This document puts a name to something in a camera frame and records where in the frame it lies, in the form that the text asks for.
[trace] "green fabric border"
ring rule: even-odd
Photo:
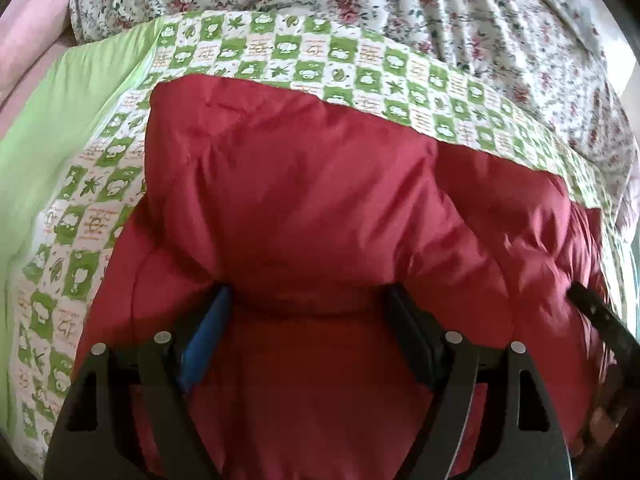
[[[14,324],[6,304],[12,260],[28,249],[34,218],[50,200],[69,154],[82,150],[121,95],[140,83],[162,24],[154,20],[65,52],[0,142],[0,431],[13,433],[9,356]]]

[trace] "red quilted blanket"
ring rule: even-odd
[[[599,339],[564,295],[598,287],[599,211],[564,181],[301,92],[191,75],[160,84],[147,194],[86,320],[141,342],[200,307],[234,310],[191,415],[225,478],[393,478],[431,395],[415,384],[376,287],[404,282],[446,329],[525,343],[565,435],[597,384]],[[481,419],[478,388],[456,470]],[[150,430],[140,423],[149,465]]]

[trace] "floral fabric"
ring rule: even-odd
[[[602,211],[607,291],[617,314],[635,320],[635,305],[620,286],[624,247],[600,171],[479,79],[381,34],[322,18],[207,11],[162,19],[146,72],[108,111],[82,152],[70,154],[55,195],[39,213],[33,250],[10,279],[10,377],[18,413],[12,444],[34,471],[42,471],[70,387],[84,317],[123,225],[146,190],[150,94],[159,82],[190,73],[304,91],[443,142],[558,174],[572,200]]]
[[[490,84],[596,164],[614,211],[637,145],[599,57],[543,0],[72,0],[79,42],[186,10],[283,10],[365,27]]]

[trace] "silver screw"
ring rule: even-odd
[[[91,347],[91,353],[93,355],[101,355],[104,354],[104,351],[107,349],[107,345],[104,343],[96,343]]]
[[[450,330],[444,335],[444,339],[449,341],[452,345],[457,345],[458,343],[462,343],[462,334],[460,332]]]
[[[156,343],[158,343],[159,345],[163,345],[164,343],[168,343],[169,341],[171,341],[171,334],[168,333],[166,330],[162,330],[162,332],[158,332],[154,336],[154,341]]]
[[[516,352],[516,354],[524,354],[527,351],[527,347],[523,345],[520,341],[514,341],[511,343],[511,350]]]

